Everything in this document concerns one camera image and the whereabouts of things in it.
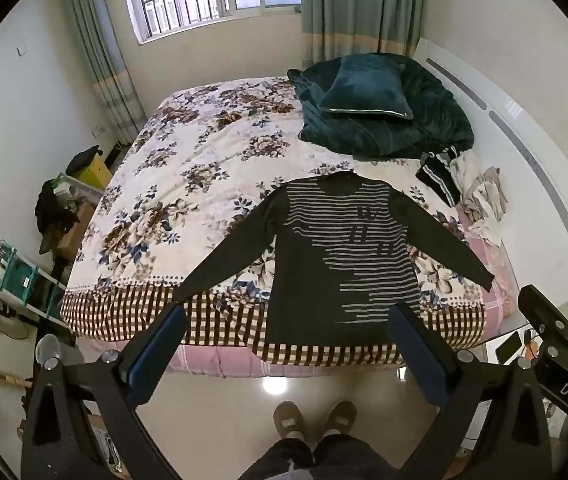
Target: phone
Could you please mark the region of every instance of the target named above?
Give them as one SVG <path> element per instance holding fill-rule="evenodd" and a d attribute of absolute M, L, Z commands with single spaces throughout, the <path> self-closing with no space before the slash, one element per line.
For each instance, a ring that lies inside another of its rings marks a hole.
<path fill-rule="evenodd" d="M 506 339 L 495 351 L 497 361 L 502 365 L 508 361 L 522 347 L 522 339 L 519 332 L 513 332 L 513 335 Z"/>

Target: dark pants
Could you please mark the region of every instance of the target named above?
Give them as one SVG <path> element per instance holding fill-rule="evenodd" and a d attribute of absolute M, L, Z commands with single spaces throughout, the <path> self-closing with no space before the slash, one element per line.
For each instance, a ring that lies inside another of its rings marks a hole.
<path fill-rule="evenodd" d="M 321 439 L 315 452 L 298 438 L 284 438 L 239 480 L 265 480 L 291 469 L 310 469 L 314 480 L 389 480 L 397 473 L 365 442 L 336 434 Z"/>

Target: teal curtain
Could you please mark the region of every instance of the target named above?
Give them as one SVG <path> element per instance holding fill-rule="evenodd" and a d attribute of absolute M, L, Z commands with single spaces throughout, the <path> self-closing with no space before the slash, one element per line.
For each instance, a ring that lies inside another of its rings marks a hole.
<path fill-rule="evenodd" d="M 423 0 L 302 0 L 304 67 L 363 52 L 412 56 Z"/>
<path fill-rule="evenodd" d="M 93 88 L 120 142 L 130 144 L 147 120 L 110 23 L 106 0 L 66 0 Z"/>

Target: striped sweater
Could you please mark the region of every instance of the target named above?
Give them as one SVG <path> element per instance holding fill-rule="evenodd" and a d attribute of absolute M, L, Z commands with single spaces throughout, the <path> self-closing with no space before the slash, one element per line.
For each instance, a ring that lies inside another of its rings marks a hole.
<path fill-rule="evenodd" d="M 179 303 L 240 272 L 276 238 L 266 341 L 313 346 L 389 342 L 388 310 L 419 310 L 407 243 L 490 290 L 493 275 L 455 235 L 386 182 L 349 171 L 273 191 L 197 266 Z"/>

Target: white cloth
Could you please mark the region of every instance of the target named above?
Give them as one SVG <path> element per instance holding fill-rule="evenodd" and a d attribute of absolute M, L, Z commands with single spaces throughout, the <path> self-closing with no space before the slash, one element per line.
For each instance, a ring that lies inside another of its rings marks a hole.
<path fill-rule="evenodd" d="M 499 247 L 501 234 L 498 223 L 506 213 L 507 203 L 499 185 L 499 168 L 488 168 L 481 173 L 477 156 L 468 150 L 451 161 L 450 170 L 462 193 L 462 207 L 474 220 L 470 231 Z"/>

